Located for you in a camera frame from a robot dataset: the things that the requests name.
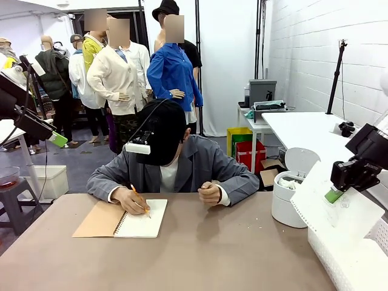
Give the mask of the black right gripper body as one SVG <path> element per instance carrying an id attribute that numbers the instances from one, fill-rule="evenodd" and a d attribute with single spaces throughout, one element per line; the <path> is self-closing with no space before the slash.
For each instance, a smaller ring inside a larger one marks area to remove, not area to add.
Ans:
<path id="1" fill-rule="evenodd" d="M 358 160 L 388 166 L 388 138 L 377 127 L 365 124 L 345 145 Z"/>

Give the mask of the yellow pencil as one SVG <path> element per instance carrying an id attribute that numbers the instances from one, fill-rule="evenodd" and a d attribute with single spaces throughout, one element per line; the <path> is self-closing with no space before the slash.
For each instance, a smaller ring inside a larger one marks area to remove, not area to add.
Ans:
<path id="1" fill-rule="evenodd" d="M 143 201 L 144 203 L 146 203 L 146 200 L 136 191 L 136 189 L 135 189 L 135 186 L 132 184 L 132 183 L 130 183 L 130 186 L 131 186 L 131 189 L 133 190 L 133 192 L 135 193 L 135 195 L 141 200 L 141 201 Z M 149 217 L 149 218 L 151 218 L 151 215 L 150 215 L 150 209 L 145 209 L 145 214 Z"/>

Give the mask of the spiral notebook with brown cover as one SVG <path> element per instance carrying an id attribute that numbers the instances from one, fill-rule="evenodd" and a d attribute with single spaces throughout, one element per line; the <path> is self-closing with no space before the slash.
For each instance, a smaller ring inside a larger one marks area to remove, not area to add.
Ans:
<path id="1" fill-rule="evenodd" d="M 74 238 L 156 238 L 167 206 L 166 199 L 148 199 L 149 215 L 131 215 L 117 204 L 99 201 L 73 233 Z"/>

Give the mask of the person's left forearm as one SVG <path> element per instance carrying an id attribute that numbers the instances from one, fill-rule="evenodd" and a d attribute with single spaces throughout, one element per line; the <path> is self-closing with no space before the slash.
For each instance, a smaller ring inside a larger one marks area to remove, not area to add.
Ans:
<path id="1" fill-rule="evenodd" d="M 255 174 L 246 172 L 218 178 L 217 187 L 221 191 L 221 200 L 218 204 L 231 207 L 257 192 L 260 180 Z"/>

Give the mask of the mannequin with yellow scarf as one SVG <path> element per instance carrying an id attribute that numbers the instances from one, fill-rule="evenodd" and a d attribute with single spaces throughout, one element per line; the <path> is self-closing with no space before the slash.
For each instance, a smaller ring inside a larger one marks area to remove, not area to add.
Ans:
<path id="1" fill-rule="evenodd" d="M 11 44 L 8 39 L 0 37 L 0 68 L 2 69 L 10 69 L 20 62 Z"/>

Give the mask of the white storage crate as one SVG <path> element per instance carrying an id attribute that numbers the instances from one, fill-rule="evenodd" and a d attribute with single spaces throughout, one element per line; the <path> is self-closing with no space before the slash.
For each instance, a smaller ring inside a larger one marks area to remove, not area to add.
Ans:
<path id="1" fill-rule="evenodd" d="M 57 199 L 69 190 L 67 166 L 34 166 L 38 182 L 35 189 L 33 179 L 25 176 L 37 197 L 41 199 Z"/>

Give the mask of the clear bowl with orange contents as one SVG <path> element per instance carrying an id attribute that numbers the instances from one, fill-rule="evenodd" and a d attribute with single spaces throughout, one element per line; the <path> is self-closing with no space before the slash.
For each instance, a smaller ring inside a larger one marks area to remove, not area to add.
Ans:
<path id="1" fill-rule="evenodd" d="M 0 189 L 13 186 L 18 181 L 19 176 L 19 167 L 0 167 Z"/>

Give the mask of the mannequin with grey cap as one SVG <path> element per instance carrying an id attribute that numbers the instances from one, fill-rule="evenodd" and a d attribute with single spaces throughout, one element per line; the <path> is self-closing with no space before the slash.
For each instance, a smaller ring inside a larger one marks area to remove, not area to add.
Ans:
<path id="1" fill-rule="evenodd" d="M 74 54 L 69 58 L 69 77 L 72 83 L 72 92 L 75 99 L 80 99 L 85 109 L 88 125 L 92 132 L 89 143 L 99 142 L 98 121 L 102 112 L 98 107 L 94 93 L 86 80 L 84 57 L 82 52 L 83 36 L 79 34 L 71 35 L 70 42 L 75 49 Z"/>

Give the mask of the large white table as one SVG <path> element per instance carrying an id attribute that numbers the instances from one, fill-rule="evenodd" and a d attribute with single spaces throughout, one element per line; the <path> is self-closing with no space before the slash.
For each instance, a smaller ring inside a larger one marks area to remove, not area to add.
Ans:
<path id="1" fill-rule="evenodd" d="M 347 161 L 353 156 L 346 148 L 350 139 L 333 132 L 343 122 L 335 115 L 324 112 L 284 112 L 265 113 L 263 118 L 287 149 L 309 149 L 330 167 L 335 161 Z"/>

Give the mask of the white round trash bin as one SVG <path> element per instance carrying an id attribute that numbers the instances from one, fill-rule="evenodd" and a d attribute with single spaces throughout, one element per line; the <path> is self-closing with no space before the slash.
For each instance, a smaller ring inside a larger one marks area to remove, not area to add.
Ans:
<path id="1" fill-rule="evenodd" d="M 296 190 L 281 187 L 278 184 L 278 180 L 285 176 L 304 180 L 311 168 L 319 160 L 320 157 L 309 149 L 294 147 L 286 151 L 284 161 L 287 170 L 277 174 L 275 177 L 272 196 L 272 217 L 281 224 L 296 229 L 307 227 L 290 201 Z"/>

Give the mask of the mannequin in yellow jacket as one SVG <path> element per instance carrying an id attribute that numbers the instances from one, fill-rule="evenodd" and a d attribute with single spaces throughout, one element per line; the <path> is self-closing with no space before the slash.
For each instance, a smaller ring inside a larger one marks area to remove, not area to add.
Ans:
<path id="1" fill-rule="evenodd" d="M 87 73 L 95 56 L 105 47 L 107 42 L 107 14 L 106 9 L 90 9 L 84 13 L 84 41 L 82 53 L 85 72 Z"/>

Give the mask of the grey tray with tools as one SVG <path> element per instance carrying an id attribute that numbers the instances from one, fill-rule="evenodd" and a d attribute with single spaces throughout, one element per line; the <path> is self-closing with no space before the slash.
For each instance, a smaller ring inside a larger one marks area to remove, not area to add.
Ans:
<path id="1" fill-rule="evenodd" d="M 287 111 L 286 103 L 283 100 L 255 102 L 251 109 L 253 110 L 253 120 L 255 124 L 264 122 L 263 113 Z"/>

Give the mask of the white side table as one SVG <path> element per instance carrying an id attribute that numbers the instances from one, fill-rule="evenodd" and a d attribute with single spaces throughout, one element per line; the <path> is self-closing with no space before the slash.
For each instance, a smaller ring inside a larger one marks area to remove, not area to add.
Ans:
<path id="1" fill-rule="evenodd" d="M 260 142 L 264 144 L 265 135 L 272 134 L 273 131 L 270 128 L 270 126 L 265 122 L 265 120 L 262 120 L 259 122 L 259 124 L 256 124 L 254 120 L 248 119 L 245 114 L 248 112 L 248 109 L 242 109 L 239 105 L 237 105 L 237 126 L 241 127 L 241 121 L 244 121 L 248 128 L 252 132 L 252 151 L 256 149 L 256 143 L 257 143 L 257 135 L 260 137 Z"/>

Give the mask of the grey box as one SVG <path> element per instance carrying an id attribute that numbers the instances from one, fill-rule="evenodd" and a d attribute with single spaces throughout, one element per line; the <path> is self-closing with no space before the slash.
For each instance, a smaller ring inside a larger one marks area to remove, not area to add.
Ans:
<path id="1" fill-rule="evenodd" d="M 255 102 L 273 101 L 277 81 L 269 79 L 251 79 L 249 81 L 249 106 Z"/>

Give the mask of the black light stand pole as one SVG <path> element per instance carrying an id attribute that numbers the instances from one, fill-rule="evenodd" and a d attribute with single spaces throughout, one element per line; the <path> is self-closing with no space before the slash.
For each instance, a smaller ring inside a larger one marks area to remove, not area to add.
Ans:
<path id="1" fill-rule="evenodd" d="M 142 38 L 144 41 L 144 45 L 147 47 L 148 54 L 150 55 L 149 40 L 148 40 L 147 27 L 146 27 L 146 21 L 145 21 L 145 16 L 144 16 L 144 8 L 142 5 L 142 0 L 138 0 L 138 8 L 139 8 L 139 17 L 140 17 L 140 23 L 141 23 Z"/>
<path id="2" fill-rule="evenodd" d="M 196 28 L 196 48 L 201 60 L 201 31 L 200 31 L 199 0 L 195 0 L 195 28 Z M 198 69 L 198 87 L 202 93 L 202 66 Z M 203 107 L 199 108 L 199 134 L 205 136 L 203 125 Z"/>
<path id="3" fill-rule="evenodd" d="M 261 20 L 262 20 L 262 0 L 257 0 L 256 10 L 256 35 L 255 35 L 255 79 L 259 77 L 259 47 L 260 47 L 260 34 L 261 34 Z"/>

